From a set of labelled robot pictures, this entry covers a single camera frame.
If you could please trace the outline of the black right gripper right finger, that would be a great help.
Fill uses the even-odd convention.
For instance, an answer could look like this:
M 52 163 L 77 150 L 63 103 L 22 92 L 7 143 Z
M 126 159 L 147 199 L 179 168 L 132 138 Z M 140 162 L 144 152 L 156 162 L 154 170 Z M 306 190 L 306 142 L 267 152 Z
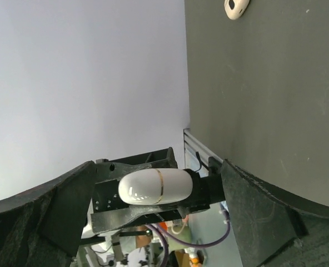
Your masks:
M 329 266 L 329 206 L 224 160 L 221 178 L 243 266 Z

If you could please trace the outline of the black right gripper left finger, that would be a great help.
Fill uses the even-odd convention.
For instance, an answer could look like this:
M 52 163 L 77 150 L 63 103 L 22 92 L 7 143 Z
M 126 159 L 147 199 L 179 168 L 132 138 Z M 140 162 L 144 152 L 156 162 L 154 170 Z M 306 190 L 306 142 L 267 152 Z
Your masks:
M 0 200 L 0 266 L 70 266 L 95 179 L 96 164 L 88 161 Z

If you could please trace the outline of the white glossy charging case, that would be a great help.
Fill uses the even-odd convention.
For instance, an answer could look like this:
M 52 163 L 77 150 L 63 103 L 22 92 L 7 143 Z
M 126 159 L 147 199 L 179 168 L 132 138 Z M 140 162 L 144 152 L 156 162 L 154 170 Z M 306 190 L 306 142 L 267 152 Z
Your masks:
M 159 168 L 132 172 L 118 184 L 120 199 L 129 205 L 165 205 L 190 196 L 193 180 L 185 170 Z

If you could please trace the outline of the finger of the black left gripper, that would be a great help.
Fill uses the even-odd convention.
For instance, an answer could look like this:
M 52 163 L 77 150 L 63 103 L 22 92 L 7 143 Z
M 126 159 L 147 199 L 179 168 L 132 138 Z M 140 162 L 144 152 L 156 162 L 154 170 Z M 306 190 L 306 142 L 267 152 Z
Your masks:
M 185 218 L 187 208 L 174 205 L 130 205 L 125 209 L 96 212 L 91 215 L 93 231 L 112 231 Z

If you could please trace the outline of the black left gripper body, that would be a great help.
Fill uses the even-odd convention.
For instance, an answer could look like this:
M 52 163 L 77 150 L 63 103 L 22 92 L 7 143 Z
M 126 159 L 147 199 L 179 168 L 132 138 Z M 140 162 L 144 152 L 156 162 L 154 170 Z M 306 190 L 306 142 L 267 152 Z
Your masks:
M 96 167 L 95 220 L 177 220 L 225 200 L 218 172 L 179 169 L 171 148 Z

